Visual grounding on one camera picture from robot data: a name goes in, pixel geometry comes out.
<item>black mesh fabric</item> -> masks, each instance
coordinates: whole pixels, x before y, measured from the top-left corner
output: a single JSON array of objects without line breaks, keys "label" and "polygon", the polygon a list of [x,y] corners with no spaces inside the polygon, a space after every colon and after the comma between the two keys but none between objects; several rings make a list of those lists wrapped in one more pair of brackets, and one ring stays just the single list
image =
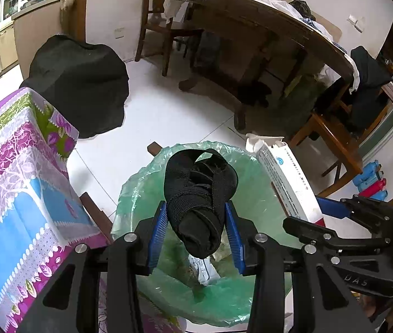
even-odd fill
[{"label": "black mesh fabric", "polygon": [[[203,153],[212,156],[196,162]],[[164,178],[167,217],[194,257],[204,259],[220,246],[224,205],[237,185],[236,171],[216,150],[181,150],[170,157]]]}]

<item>floral tablecloth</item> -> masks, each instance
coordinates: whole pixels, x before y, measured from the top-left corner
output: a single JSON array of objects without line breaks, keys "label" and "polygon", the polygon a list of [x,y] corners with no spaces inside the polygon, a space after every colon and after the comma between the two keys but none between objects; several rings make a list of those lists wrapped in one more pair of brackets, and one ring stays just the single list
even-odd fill
[{"label": "floral tablecloth", "polygon": [[79,242],[107,244],[69,183],[78,131],[22,88],[0,101],[0,327],[15,332]]}]

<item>green plastic bag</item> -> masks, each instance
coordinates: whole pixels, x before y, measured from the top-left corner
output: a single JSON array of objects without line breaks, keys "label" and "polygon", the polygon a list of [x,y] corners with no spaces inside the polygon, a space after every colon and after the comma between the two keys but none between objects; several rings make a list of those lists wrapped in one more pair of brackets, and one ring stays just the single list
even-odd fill
[{"label": "green plastic bag", "polygon": [[[165,167],[173,154],[183,149],[209,148],[218,151],[238,174],[238,189],[232,198],[238,215],[251,219],[258,231],[280,244],[301,247],[298,239],[282,228],[284,211],[260,163],[246,151],[219,142],[164,148],[147,167],[132,175],[121,189],[113,238],[134,231],[140,220],[155,214],[158,203],[165,200]],[[205,153],[200,159],[209,156]],[[229,327],[247,322],[255,277],[239,275],[229,255],[213,264],[221,279],[204,287],[191,273],[187,257],[184,244],[169,225],[158,266],[149,277],[137,276],[138,289],[167,314],[187,318],[193,323]],[[286,274],[286,294],[291,285],[290,275]]]}]

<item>trash bin liner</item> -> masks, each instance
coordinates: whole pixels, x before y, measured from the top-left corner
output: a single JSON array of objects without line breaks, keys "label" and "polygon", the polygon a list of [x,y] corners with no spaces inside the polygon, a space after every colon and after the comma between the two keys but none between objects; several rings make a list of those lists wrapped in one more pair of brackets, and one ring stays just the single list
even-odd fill
[{"label": "trash bin liner", "polygon": [[[282,228],[284,211],[260,163],[246,151],[219,142],[164,148],[147,167],[132,175],[123,185],[118,200],[112,228],[115,239],[134,231],[140,220],[155,214],[158,203],[165,200],[163,187],[167,161],[183,149],[218,151],[238,174],[238,188],[232,197],[238,215],[251,219],[258,231],[280,244],[301,247],[298,239],[286,234]],[[205,153],[200,159],[209,156]],[[138,289],[167,314],[187,318],[193,323],[229,327],[247,322],[255,277],[239,275],[231,255],[214,261],[213,265],[221,278],[204,287],[192,274],[188,252],[169,225],[158,266],[149,277],[137,276]],[[287,294],[291,288],[290,275],[286,273],[285,278]]]}]

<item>cardboard box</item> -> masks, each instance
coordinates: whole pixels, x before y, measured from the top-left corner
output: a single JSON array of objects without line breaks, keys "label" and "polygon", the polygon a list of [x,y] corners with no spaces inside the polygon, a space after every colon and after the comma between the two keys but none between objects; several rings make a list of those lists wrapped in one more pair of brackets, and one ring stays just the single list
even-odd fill
[{"label": "cardboard box", "polygon": [[255,154],[272,180],[286,214],[324,226],[312,188],[282,137],[247,134],[246,150]]}]

